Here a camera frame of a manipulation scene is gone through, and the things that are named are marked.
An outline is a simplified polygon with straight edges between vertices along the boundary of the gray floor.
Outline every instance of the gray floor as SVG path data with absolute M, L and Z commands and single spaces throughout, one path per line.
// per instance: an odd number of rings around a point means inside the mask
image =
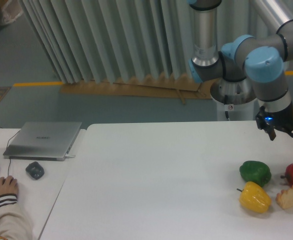
M 287 78 L 293 98 L 293 76 Z M 24 16 L 0 28 L 0 87 L 58 81 Z M 21 128 L 28 121 L 99 123 L 216 121 L 212 100 L 77 95 L 60 86 L 13 87 L 0 103 L 0 126 Z

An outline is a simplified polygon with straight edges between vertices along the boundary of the silver laptop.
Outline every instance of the silver laptop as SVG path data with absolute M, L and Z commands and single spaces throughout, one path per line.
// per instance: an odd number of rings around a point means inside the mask
M 81 122 L 26 122 L 3 153 L 4 157 L 63 161 L 80 131 Z

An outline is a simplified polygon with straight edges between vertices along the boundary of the hand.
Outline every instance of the hand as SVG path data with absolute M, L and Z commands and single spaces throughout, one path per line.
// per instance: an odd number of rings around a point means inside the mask
M 18 180 L 14 179 L 13 176 L 7 178 L 0 177 L 0 196 L 4 194 L 15 194 L 18 196 Z

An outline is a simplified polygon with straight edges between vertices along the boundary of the sleeve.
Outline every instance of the sleeve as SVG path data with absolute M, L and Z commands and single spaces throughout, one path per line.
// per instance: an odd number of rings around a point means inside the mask
M 0 196 L 0 236 L 8 240 L 31 240 L 32 228 L 21 211 L 17 196 Z

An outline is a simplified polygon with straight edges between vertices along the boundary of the white table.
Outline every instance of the white table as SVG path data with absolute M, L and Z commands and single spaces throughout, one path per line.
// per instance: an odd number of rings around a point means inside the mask
M 293 208 L 275 197 L 288 188 L 293 139 L 276 134 L 254 121 L 91 125 L 41 239 L 291 239 Z M 264 214 L 238 201 L 247 160 L 271 169 Z
M 8 176 L 9 159 L 3 157 L 8 140 L 19 129 L 0 129 L 0 177 Z M 85 130 L 80 130 L 70 155 L 75 155 Z M 48 216 L 67 177 L 74 158 L 65 161 L 38 161 L 44 168 L 44 175 L 38 180 L 26 173 L 26 167 L 34 160 L 12 159 L 9 174 L 18 180 L 18 203 L 30 219 L 33 226 L 33 239 L 40 238 Z

